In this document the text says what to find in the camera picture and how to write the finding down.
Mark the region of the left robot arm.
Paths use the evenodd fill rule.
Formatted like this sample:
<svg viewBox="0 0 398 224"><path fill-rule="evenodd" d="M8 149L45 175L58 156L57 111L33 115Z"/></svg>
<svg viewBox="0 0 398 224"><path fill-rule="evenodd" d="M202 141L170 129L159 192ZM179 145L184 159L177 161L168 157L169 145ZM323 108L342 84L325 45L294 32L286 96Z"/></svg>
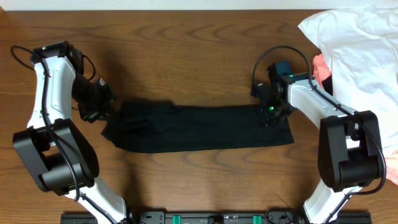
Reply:
<svg viewBox="0 0 398 224"><path fill-rule="evenodd" d="M115 114L116 95L103 79L84 76L87 56L67 41L30 51L28 68L37 76L32 116L12 143L43 192L66 196L85 213L64 213L61 223L133 223L124 198L99 176L98 157L72 120L72 101L83 121Z"/></svg>

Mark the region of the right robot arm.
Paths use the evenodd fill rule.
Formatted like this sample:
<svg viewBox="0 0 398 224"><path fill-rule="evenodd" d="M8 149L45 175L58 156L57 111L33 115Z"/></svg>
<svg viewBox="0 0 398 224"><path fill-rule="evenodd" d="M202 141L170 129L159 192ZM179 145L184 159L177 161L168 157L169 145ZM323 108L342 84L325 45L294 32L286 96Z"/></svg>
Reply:
<svg viewBox="0 0 398 224"><path fill-rule="evenodd" d="M377 116L342 105L312 73L292 73L287 61L267 69L268 85L253 80L251 96L261 102L259 115L266 125L300 110L319 130L318 172L321 180L304 202L296 223L333 223L354 195L370 195L386 181Z"/></svg>

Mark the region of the black t-shirt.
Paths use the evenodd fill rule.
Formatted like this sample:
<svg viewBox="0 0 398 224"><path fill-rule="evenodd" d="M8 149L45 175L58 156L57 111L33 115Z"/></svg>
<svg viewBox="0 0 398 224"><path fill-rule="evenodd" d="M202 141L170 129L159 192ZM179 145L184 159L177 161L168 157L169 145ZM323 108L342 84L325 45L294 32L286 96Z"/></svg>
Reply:
<svg viewBox="0 0 398 224"><path fill-rule="evenodd" d="M164 153L292 144L289 122L266 125L256 105L197 107L127 101L102 135L130 152Z"/></svg>

